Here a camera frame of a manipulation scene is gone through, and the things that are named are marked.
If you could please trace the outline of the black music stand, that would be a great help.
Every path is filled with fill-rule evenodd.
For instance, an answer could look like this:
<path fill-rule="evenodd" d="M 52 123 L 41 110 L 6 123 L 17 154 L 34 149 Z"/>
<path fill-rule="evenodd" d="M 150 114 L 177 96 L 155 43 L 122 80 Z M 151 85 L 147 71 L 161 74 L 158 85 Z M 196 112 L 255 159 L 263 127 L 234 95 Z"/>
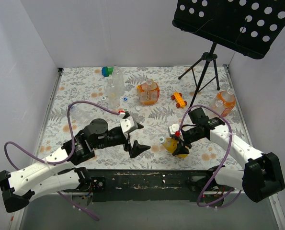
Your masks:
<path fill-rule="evenodd" d="M 203 74 L 217 56 L 217 45 L 252 59 L 262 59 L 285 27 L 285 0 L 180 0 L 172 25 L 209 40 Z"/>

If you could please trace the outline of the clear Pocari Sweat bottle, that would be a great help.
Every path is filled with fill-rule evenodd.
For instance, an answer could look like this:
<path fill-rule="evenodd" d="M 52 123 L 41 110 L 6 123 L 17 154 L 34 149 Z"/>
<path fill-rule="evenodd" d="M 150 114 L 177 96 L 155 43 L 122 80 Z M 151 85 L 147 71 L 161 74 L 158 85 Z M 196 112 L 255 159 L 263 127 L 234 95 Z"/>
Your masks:
<path fill-rule="evenodd" d="M 119 96 L 123 97 L 125 93 L 125 82 L 123 73 L 118 66 L 113 67 L 112 79 L 114 82 L 114 86 L 118 90 Z"/>

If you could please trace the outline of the orange soda bottle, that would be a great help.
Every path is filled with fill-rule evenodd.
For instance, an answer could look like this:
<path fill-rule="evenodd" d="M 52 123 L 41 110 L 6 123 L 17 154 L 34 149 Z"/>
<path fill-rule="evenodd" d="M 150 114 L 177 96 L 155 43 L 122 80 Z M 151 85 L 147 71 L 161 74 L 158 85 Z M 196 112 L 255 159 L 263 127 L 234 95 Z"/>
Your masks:
<path fill-rule="evenodd" d="M 216 95 L 216 98 L 223 102 L 223 111 L 221 113 L 222 117 L 226 117 L 235 107 L 236 99 L 234 93 L 234 89 L 229 88 L 228 90 L 221 91 Z"/>

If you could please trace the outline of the small clear bottle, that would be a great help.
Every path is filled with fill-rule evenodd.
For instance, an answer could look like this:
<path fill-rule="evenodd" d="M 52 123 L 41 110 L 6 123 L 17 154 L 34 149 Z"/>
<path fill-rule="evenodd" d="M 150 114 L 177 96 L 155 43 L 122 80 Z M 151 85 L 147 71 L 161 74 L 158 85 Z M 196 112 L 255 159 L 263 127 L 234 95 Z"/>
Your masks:
<path fill-rule="evenodd" d="M 218 113 L 219 115 L 222 115 L 225 107 L 224 107 L 224 103 L 222 100 L 220 99 L 215 99 L 210 105 L 209 108 L 212 109 L 213 111 L 215 111 L 216 113 Z M 214 118 L 217 117 L 217 114 L 209 111 L 208 113 L 208 117 L 209 118 Z"/>

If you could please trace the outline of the clear ribbed plastic bottle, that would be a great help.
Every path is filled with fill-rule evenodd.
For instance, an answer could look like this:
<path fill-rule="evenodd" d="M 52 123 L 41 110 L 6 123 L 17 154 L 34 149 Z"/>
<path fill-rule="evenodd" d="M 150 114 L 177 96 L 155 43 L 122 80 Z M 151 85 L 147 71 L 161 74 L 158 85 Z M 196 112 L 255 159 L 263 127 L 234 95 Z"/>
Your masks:
<path fill-rule="evenodd" d="M 116 109 L 120 106 L 120 97 L 118 94 L 118 89 L 115 87 L 112 79 L 107 81 L 106 94 L 109 100 L 109 105 L 112 109 Z"/>

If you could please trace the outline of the clear bottle blue cap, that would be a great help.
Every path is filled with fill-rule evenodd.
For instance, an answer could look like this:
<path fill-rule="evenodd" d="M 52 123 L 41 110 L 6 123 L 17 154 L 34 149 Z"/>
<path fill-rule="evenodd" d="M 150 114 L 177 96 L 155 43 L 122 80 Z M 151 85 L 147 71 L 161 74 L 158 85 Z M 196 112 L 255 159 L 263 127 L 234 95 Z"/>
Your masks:
<path fill-rule="evenodd" d="M 89 113 L 81 109 L 79 106 L 74 105 L 70 109 L 70 117 L 76 120 L 79 124 L 87 126 L 92 121 L 92 117 Z"/>

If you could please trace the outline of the orange toy car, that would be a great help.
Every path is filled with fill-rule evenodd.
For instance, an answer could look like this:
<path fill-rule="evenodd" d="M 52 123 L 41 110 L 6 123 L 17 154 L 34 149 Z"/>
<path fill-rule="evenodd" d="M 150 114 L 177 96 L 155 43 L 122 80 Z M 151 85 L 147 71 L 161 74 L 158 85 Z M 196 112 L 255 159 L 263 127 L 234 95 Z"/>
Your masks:
<path fill-rule="evenodd" d="M 176 102 L 177 108 L 184 108 L 187 105 L 187 102 L 183 100 L 182 94 L 179 92 L 174 92 L 171 95 L 171 99 Z"/>

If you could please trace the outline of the orange label tea bottle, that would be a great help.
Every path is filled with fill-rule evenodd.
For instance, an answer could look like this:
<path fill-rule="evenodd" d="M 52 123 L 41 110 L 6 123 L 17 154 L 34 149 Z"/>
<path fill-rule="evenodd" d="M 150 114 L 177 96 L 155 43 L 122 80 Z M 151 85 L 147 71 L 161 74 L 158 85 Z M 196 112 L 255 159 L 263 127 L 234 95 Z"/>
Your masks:
<path fill-rule="evenodd" d="M 160 89 L 153 79 L 147 79 L 145 83 L 137 86 L 139 101 L 143 105 L 155 104 L 160 96 Z"/>

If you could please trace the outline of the floral table mat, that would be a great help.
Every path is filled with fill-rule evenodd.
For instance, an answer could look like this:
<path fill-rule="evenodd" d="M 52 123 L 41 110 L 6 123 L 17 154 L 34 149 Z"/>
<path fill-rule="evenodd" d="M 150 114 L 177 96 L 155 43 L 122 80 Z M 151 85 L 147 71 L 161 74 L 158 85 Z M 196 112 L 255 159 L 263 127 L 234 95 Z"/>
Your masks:
<path fill-rule="evenodd" d="M 240 165 L 232 158 L 225 158 L 225 151 L 207 139 L 193 144 L 187 157 L 172 156 L 159 143 L 159 137 L 168 135 L 168 126 L 174 123 L 190 124 L 185 110 L 177 108 L 171 99 L 174 92 L 180 92 L 183 99 L 208 106 L 217 94 L 217 87 L 227 90 L 229 79 L 223 67 L 209 67 L 203 80 L 203 90 L 195 92 L 203 68 L 195 67 L 189 72 L 187 67 L 127 67 L 122 72 L 125 79 L 125 94 L 121 99 L 120 109 L 128 109 L 129 113 L 144 128 L 131 134 L 132 140 L 151 148 L 138 157 L 131 159 L 121 146 L 100 149 L 94 158 L 83 163 L 89 169 L 137 169 L 137 170 L 204 170 L 224 162 L 231 169 L 240 169 Z M 139 101 L 137 86 L 153 79 L 160 89 L 158 101 L 152 105 L 143 105 Z M 106 96 L 107 79 L 98 67 L 66 68 L 61 77 L 54 104 L 48 119 L 44 136 L 38 148 L 37 156 L 44 158 L 53 153 L 85 126 L 70 117 L 70 109 L 77 105 L 90 114 L 93 119 L 105 119 L 109 127 L 119 125 L 116 115 L 105 111 L 109 108 Z"/>

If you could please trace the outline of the blue green toy block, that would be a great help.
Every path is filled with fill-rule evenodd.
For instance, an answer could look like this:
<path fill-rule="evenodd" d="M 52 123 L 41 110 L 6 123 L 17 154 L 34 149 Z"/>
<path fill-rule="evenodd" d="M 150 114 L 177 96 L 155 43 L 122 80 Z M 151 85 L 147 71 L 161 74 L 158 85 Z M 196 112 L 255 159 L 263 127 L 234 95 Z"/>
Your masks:
<path fill-rule="evenodd" d="M 104 77 L 109 77 L 110 75 L 112 75 L 114 68 L 113 67 L 102 67 L 102 75 Z"/>

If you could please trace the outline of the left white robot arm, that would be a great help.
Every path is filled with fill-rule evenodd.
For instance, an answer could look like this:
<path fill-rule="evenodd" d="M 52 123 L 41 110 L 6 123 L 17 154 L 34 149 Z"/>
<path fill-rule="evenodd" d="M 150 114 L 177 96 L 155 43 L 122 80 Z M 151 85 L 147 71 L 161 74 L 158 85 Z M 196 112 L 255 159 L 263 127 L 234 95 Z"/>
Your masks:
<path fill-rule="evenodd" d="M 122 118 L 120 126 L 109 129 L 104 119 L 94 119 L 73 140 L 64 143 L 41 162 L 23 169 L 0 172 L 2 199 L 8 213 L 26 207 L 33 200 L 63 190 L 102 191 L 88 170 L 77 165 L 93 158 L 94 151 L 122 145 L 130 158 L 150 147 L 137 141 L 130 143 L 130 133 L 143 125 L 132 116 Z"/>

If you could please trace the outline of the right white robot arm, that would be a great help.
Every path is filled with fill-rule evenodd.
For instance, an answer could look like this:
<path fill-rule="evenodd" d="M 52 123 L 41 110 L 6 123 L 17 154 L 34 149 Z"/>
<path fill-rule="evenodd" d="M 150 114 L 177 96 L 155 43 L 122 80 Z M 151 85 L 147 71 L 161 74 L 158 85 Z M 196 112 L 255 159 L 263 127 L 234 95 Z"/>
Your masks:
<path fill-rule="evenodd" d="M 241 170 L 232 170 L 220 163 L 207 170 L 205 177 L 192 179 L 192 186 L 200 188 L 202 193 L 208 188 L 215 191 L 227 186 L 243 191 L 256 203 L 285 189 L 280 161 L 274 153 L 263 153 L 252 147 L 232 134 L 227 121 L 209 118 L 202 108 L 190 111 L 189 117 L 190 129 L 184 131 L 184 125 L 179 124 L 168 128 L 170 137 L 178 141 L 174 156 L 189 154 L 192 143 L 206 138 L 219 145 L 241 166 Z"/>

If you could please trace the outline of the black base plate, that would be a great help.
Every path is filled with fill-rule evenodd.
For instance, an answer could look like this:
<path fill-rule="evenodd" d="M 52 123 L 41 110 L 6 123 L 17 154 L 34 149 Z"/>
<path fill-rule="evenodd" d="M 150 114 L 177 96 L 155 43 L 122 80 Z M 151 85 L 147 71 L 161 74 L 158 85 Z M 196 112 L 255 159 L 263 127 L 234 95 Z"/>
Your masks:
<path fill-rule="evenodd" d="M 210 178 L 209 170 L 105 170 L 86 169 L 86 183 L 67 192 L 90 193 L 93 202 L 175 201 L 196 202 Z"/>

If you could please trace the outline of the white green juice cap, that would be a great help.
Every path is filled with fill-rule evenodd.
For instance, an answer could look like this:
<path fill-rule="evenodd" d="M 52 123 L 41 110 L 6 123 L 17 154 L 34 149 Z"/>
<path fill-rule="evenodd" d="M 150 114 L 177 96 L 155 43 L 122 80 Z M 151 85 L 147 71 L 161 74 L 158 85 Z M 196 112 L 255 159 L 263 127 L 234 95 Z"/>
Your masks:
<path fill-rule="evenodd" d="M 166 138 L 163 137 L 163 136 L 161 136 L 161 137 L 159 138 L 159 142 L 160 142 L 160 144 L 164 144 L 164 143 L 166 142 Z"/>

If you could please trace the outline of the yellow juice bottle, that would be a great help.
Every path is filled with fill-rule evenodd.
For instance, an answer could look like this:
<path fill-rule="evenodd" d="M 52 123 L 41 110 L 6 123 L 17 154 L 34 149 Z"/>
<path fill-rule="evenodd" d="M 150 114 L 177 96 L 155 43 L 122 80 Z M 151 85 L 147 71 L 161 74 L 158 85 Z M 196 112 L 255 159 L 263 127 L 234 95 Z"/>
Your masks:
<path fill-rule="evenodd" d="M 172 138 L 166 138 L 166 142 L 164 144 L 161 144 L 169 153 L 173 153 L 176 149 L 177 143 L 174 142 L 174 139 Z"/>

